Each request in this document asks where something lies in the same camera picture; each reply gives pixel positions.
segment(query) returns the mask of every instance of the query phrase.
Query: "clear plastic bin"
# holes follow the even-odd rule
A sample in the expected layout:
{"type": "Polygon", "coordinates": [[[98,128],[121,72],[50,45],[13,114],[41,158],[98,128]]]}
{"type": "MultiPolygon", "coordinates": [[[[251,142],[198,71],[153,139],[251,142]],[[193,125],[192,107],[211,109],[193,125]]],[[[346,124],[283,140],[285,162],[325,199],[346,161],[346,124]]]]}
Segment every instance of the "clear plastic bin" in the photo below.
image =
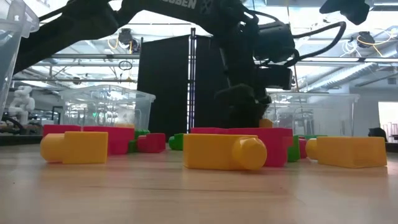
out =
{"type": "Polygon", "coordinates": [[[21,37],[38,31],[39,18],[23,0],[0,0],[0,118],[6,105],[21,37]]]}
{"type": "Polygon", "coordinates": [[[354,106],[359,95],[327,93],[270,93],[265,118],[275,127],[299,135],[352,136],[354,106]]]}
{"type": "Polygon", "coordinates": [[[116,85],[98,85],[60,92],[64,100],[62,124],[117,126],[134,124],[148,129],[155,96],[116,85]]]}

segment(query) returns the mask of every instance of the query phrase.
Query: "toy block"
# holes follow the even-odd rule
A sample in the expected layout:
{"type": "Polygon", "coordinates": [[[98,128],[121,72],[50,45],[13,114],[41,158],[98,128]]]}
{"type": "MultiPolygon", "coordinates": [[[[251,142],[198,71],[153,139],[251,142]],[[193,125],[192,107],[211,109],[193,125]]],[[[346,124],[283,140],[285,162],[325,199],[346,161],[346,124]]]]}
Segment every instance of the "toy block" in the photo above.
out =
{"type": "Polygon", "coordinates": [[[293,146],[287,150],[287,162],[297,162],[301,159],[299,136],[293,136],[293,146]]]}
{"type": "Polygon", "coordinates": [[[387,165],[386,144],[380,137],[318,137],[318,163],[346,168],[387,165]]]}
{"type": "Polygon", "coordinates": [[[228,129],[223,128],[191,128],[191,134],[228,134],[228,129]]]}
{"type": "Polygon", "coordinates": [[[144,153],[160,153],[166,150],[166,135],[160,133],[150,133],[139,136],[137,149],[144,153]]]}
{"type": "Polygon", "coordinates": [[[105,163],[108,156],[108,133],[67,131],[65,134],[48,134],[40,143],[40,154],[48,162],[105,163]]]}
{"type": "Polygon", "coordinates": [[[114,126],[117,128],[135,128],[134,124],[115,124],[114,126]]]}
{"type": "Polygon", "coordinates": [[[108,155],[127,154],[129,141],[134,140],[134,129],[105,126],[85,126],[84,132],[106,132],[108,136],[108,155]]]}
{"type": "Polygon", "coordinates": [[[40,155],[47,162],[62,162],[65,134],[46,134],[40,142],[40,155]]]}
{"type": "Polygon", "coordinates": [[[146,135],[146,134],[149,134],[149,133],[150,133],[149,130],[138,129],[134,133],[134,136],[135,136],[134,139],[138,139],[139,136],[143,136],[143,135],[146,135]]]}
{"type": "Polygon", "coordinates": [[[305,151],[305,145],[307,144],[306,139],[298,139],[298,146],[300,147],[300,158],[305,159],[307,158],[307,152],[305,151]]]}
{"type": "Polygon", "coordinates": [[[63,134],[66,131],[81,131],[77,125],[46,124],[43,127],[43,137],[48,134],[63,134]]]}
{"type": "Polygon", "coordinates": [[[228,134],[258,136],[267,148],[267,167],[283,167],[287,162],[287,148],[293,144],[293,131],[287,128],[233,128],[228,134]]]}
{"type": "Polygon", "coordinates": [[[317,156],[317,139],[309,139],[305,145],[305,152],[308,158],[318,160],[317,156]]]}
{"type": "Polygon", "coordinates": [[[274,123],[269,119],[261,119],[259,123],[259,128],[272,128],[274,123]]]}
{"type": "Polygon", "coordinates": [[[257,170],[267,149],[257,136],[185,134],[183,162],[189,169],[257,170]]]}
{"type": "Polygon", "coordinates": [[[128,152],[127,153],[136,153],[136,152],[138,152],[138,149],[137,149],[137,140],[132,140],[132,141],[129,141],[129,150],[128,150],[128,152]]]}
{"type": "Polygon", "coordinates": [[[169,139],[169,146],[172,150],[182,151],[184,134],[175,134],[169,139]]]}

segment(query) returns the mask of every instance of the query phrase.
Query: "yellow toy block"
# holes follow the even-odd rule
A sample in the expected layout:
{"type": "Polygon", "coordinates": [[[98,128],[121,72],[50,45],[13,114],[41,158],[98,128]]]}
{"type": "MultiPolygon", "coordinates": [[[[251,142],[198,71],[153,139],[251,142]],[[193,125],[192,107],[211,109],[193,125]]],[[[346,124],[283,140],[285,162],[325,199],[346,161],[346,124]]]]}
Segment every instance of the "yellow toy block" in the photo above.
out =
{"type": "Polygon", "coordinates": [[[48,134],[40,143],[40,154],[48,162],[105,163],[108,157],[108,133],[70,131],[48,134]]]}
{"type": "Polygon", "coordinates": [[[63,164],[105,163],[108,158],[108,133],[66,132],[63,164]]]}
{"type": "Polygon", "coordinates": [[[114,126],[117,128],[135,128],[136,127],[134,124],[122,124],[122,123],[115,124],[114,126]]]}
{"type": "Polygon", "coordinates": [[[40,155],[47,162],[61,162],[65,134],[48,134],[40,142],[40,155]]]}
{"type": "Polygon", "coordinates": [[[310,159],[318,160],[317,156],[317,139],[309,139],[305,145],[305,151],[310,159]]]}
{"type": "Polygon", "coordinates": [[[272,128],[274,123],[269,119],[261,119],[259,123],[259,128],[272,128]]]}
{"type": "Polygon", "coordinates": [[[267,149],[257,136],[185,134],[184,166],[190,169],[257,170],[267,149]]]}
{"type": "Polygon", "coordinates": [[[318,163],[347,168],[387,165],[384,138],[318,137],[318,163]]]}

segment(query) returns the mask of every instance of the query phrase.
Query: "pink toy block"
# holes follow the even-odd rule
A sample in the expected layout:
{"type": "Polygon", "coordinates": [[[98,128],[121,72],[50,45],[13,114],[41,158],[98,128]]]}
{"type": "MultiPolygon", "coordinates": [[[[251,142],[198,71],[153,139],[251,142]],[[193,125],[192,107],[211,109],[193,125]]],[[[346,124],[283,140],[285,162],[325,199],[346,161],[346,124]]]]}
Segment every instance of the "pink toy block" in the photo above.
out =
{"type": "Polygon", "coordinates": [[[146,136],[139,136],[137,140],[139,152],[160,153],[166,150],[166,135],[160,133],[150,133],[146,136]]]}
{"type": "Polygon", "coordinates": [[[80,131],[77,125],[46,124],[43,128],[43,138],[48,134],[63,134],[66,131],[80,131]]]}
{"type": "Polygon", "coordinates": [[[228,134],[223,128],[191,128],[191,134],[228,134]]]}
{"type": "Polygon", "coordinates": [[[305,150],[305,146],[307,145],[307,140],[300,138],[298,140],[298,144],[300,146],[300,157],[301,157],[301,159],[307,158],[307,152],[305,150]]]}
{"type": "Polygon", "coordinates": [[[104,126],[85,126],[83,131],[107,132],[108,133],[108,155],[127,154],[129,142],[134,140],[134,128],[117,128],[104,126]]]}
{"type": "Polygon", "coordinates": [[[287,128],[233,128],[228,133],[258,136],[267,148],[267,167],[285,166],[287,148],[293,145],[293,130],[287,128]]]}

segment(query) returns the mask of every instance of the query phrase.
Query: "black partition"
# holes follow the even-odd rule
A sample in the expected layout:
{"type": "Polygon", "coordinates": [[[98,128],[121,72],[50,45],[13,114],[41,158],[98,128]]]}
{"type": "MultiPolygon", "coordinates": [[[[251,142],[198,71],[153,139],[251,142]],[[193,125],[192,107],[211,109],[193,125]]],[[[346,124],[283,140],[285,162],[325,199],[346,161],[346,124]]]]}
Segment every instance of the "black partition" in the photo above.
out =
{"type": "Polygon", "coordinates": [[[221,52],[209,37],[197,36],[195,66],[194,127],[219,127],[220,110],[214,101],[217,91],[228,87],[221,52]]]}
{"type": "Polygon", "coordinates": [[[144,42],[137,89],[156,96],[149,130],[170,137],[187,132],[189,36],[144,42]]]}

